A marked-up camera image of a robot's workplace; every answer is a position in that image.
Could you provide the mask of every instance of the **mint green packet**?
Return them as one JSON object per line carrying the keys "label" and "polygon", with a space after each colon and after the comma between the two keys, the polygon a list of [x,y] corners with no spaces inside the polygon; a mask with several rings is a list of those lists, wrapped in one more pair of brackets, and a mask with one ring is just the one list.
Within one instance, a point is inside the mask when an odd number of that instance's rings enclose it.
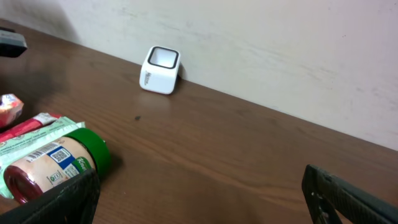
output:
{"label": "mint green packet", "polygon": [[0,195],[5,198],[14,198],[3,178],[7,166],[36,149],[84,127],[84,122],[76,124],[67,117],[61,117],[49,126],[0,142]]}

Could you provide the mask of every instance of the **table top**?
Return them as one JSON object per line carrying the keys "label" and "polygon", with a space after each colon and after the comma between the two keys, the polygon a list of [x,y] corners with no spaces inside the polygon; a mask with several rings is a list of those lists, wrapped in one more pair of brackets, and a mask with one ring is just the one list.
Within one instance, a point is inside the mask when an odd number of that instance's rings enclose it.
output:
{"label": "table top", "polygon": [[[108,144],[113,166],[94,223],[310,223],[307,164],[398,205],[391,149],[186,81],[171,95],[151,93],[139,86],[139,65],[0,26],[29,46],[0,58],[0,94],[25,103],[19,121],[60,113]],[[0,199],[0,213],[15,206]]]}

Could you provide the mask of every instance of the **black object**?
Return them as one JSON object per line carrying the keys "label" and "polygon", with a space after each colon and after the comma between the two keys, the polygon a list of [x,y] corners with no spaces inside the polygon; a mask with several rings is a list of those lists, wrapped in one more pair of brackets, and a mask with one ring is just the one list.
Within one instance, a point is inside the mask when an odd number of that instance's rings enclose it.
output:
{"label": "black object", "polygon": [[307,165],[302,190],[314,223],[341,223],[336,210],[353,223],[398,223],[398,209],[319,167]]}
{"label": "black object", "polygon": [[27,49],[23,35],[13,29],[0,27],[0,56],[16,58]]}
{"label": "black object", "polygon": [[90,169],[1,215],[0,223],[92,223],[99,197],[100,180]]}

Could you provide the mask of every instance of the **green label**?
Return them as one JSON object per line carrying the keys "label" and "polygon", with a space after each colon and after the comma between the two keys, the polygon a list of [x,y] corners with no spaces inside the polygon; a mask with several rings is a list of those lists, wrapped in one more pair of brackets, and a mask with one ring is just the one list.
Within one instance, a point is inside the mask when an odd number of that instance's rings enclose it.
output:
{"label": "green label", "polygon": [[72,162],[72,164],[79,170],[79,173],[91,169],[90,163],[84,157],[78,157]]}

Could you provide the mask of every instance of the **square opening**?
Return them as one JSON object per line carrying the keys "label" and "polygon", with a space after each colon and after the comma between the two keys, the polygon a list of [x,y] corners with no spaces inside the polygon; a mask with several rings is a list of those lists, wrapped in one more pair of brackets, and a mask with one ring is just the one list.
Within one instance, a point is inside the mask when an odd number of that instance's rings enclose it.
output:
{"label": "square opening", "polygon": [[178,52],[163,47],[154,47],[150,53],[148,62],[164,68],[174,68],[177,63]]}

